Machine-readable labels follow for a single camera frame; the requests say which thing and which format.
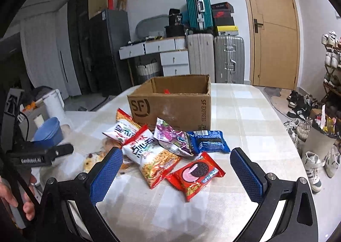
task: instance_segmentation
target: pink cream cookie image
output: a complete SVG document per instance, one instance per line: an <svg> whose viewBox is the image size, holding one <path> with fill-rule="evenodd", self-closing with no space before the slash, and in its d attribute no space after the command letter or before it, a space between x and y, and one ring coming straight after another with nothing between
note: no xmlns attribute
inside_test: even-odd
<svg viewBox="0 0 341 242"><path fill-rule="evenodd" d="M182 178L186 182L194 182L198 178L206 175L208 172L208 166L204 162L194 163L192 167L186 168L182 172Z"/></svg>

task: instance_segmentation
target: door frame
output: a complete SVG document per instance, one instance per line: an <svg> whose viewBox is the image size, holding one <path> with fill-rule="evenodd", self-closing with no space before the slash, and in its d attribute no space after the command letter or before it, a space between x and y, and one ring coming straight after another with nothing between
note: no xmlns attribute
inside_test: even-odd
<svg viewBox="0 0 341 242"><path fill-rule="evenodd" d="M299 72L299 63L301 57L301 34L299 30L299 21L298 21L298 13L297 13L297 6L296 0L293 0L294 8L295 8L295 16L296 16L296 25L297 25L297 40L298 40L298 49L297 49L297 65L296 65L296 77L295 77L295 84L294 88L297 90L297 82L298 82L298 72ZM252 16L252 9L251 9L251 1L246 0L246 7L248 10L248 19L249 19L249 31L250 31L250 82L253 85L254 79L254 63L255 63L255 42L254 42L254 24L253 24L253 16Z"/></svg>

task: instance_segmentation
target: human hand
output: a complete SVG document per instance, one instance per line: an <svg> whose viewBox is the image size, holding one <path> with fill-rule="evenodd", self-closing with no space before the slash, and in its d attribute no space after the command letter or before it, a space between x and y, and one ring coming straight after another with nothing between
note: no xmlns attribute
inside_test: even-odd
<svg viewBox="0 0 341 242"><path fill-rule="evenodd" d="M36 178L33 175L31 175L30 181L29 181L29 188L33 194L35 194L35 192L33 190L33 186L31 185L31 183L36 183L36 182L37 182ZM0 178L0 198L2 199L4 203L7 202L14 207L18 207L18 201L13 196L11 190L1 182L1 178ZM31 221L35 216L35 206L26 193L24 194L24 198L26 202L23 204L23 211L26 214L27 220Z"/></svg>

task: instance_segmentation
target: curtain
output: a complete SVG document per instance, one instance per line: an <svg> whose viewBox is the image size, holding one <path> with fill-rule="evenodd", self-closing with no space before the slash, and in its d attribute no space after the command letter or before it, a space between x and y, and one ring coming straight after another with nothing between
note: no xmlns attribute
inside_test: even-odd
<svg viewBox="0 0 341 242"><path fill-rule="evenodd" d="M20 39L26 70L34 87L59 89L69 97L59 63L55 14L44 13L20 22Z"/></svg>

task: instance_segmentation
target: checkered tablecloth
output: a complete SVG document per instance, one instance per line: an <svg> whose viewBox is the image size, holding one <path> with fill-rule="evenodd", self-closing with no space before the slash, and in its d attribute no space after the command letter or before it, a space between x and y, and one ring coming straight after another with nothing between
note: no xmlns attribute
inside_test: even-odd
<svg viewBox="0 0 341 242"><path fill-rule="evenodd" d="M87 155L101 148L102 131L115 123L117 108L128 114L127 94L131 88L97 111L66 139L74 145L71 156L42 168L40 178L54 176L58 181L74 178L82 171ZM241 147L265 172L284 180L296 181L306 176L298 152L281 121L262 93L243 84L212 84L212 130L222 130L228 146ZM99 211L122 242L134 241L233 241L255 211L237 175L230 165L230 155L210 154L226 172L214 178L202 191L185 202L183 192L163 180L149 189L139 170L119 175L113 181ZM177 167L183 167L182 160ZM263 236L271 237L281 210Z"/></svg>

